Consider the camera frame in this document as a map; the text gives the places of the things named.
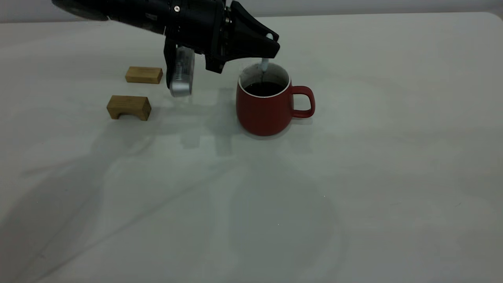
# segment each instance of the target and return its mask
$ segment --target mug rim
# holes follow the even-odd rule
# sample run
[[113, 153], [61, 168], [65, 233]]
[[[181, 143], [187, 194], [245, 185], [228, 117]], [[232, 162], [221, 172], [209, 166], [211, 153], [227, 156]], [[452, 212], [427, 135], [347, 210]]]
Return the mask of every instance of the mug rim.
[[248, 68], [251, 68], [253, 66], [256, 66], [258, 67], [260, 64], [259, 63], [255, 63], [255, 64], [251, 64], [250, 66], [244, 68], [244, 70], [239, 74], [239, 78], [237, 79], [237, 83], [239, 84], [239, 88], [246, 94], [250, 95], [250, 96], [253, 96], [253, 97], [257, 97], [257, 98], [273, 98], [273, 97], [276, 97], [280, 94], [283, 94], [291, 85], [292, 85], [292, 77], [290, 76], [290, 74], [285, 70], [285, 68], [281, 67], [280, 65], [278, 64], [274, 64], [274, 63], [269, 63], [269, 65], [274, 65], [274, 66], [277, 66], [279, 68], [281, 68], [283, 71], [285, 71], [285, 73], [288, 75], [288, 84], [286, 85], [285, 89], [283, 89], [282, 91], [278, 92], [277, 94], [275, 95], [271, 95], [271, 96], [257, 96], [257, 95], [253, 95], [249, 92], [247, 92], [246, 90], [244, 90], [244, 87], [243, 85], [241, 84], [241, 75], [244, 73], [244, 71]]

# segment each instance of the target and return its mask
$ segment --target white wall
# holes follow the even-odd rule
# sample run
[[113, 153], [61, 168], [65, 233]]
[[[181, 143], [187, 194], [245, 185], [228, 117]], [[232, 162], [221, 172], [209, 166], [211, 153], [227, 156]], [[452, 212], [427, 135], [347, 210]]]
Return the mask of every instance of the white wall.
[[[240, 0], [253, 16], [485, 11], [501, 0]], [[0, 0], [0, 22], [67, 21], [77, 18], [50, 0]]]

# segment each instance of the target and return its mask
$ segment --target red mug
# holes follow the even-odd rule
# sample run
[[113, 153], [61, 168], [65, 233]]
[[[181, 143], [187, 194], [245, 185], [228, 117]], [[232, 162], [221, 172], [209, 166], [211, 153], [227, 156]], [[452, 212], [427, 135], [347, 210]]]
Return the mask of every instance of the red mug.
[[[245, 89], [252, 84], [269, 82], [280, 85], [283, 90], [271, 96], [253, 95]], [[309, 98], [311, 109], [293, 109], [293, 95], [303, 94]], [[309, 118], [316, 104], [313, 91], [308, 87], [292, 86], [292, 78], [281, 66], [269, 64], [265, 73], [259, 64], [253, 64], [241, 73], [237, 82], [236, 109], [239, 122], [252, 134], [267, 136], [283, 131], [293, 117]]]

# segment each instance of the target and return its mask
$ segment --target wooden arch block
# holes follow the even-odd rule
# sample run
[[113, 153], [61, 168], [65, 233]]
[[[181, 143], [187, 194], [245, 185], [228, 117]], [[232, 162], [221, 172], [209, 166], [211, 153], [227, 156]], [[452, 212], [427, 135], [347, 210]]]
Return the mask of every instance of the wooden arch block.
[[107, 105], [107, 110], [112, 119], [119, 119], [121, 114], [131, 114], [137, 116], [142, 121], [146, 121], [152, 108], [148, 98], [144, 96], [112, 95]]

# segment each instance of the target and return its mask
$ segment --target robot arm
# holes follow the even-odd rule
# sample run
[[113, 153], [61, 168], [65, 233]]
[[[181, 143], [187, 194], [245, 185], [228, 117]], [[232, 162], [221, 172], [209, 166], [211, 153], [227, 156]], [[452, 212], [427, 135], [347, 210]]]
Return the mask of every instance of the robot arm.
[[194, 53], [206, 56], [206, 69], [222, 73], [238, 58], [274, 58], [279, 36], [233, 1], [222, 0], [52, 0], [74, 15], [97, 21], [114, 20], [166, 36], [167, 83], [190, 73]]

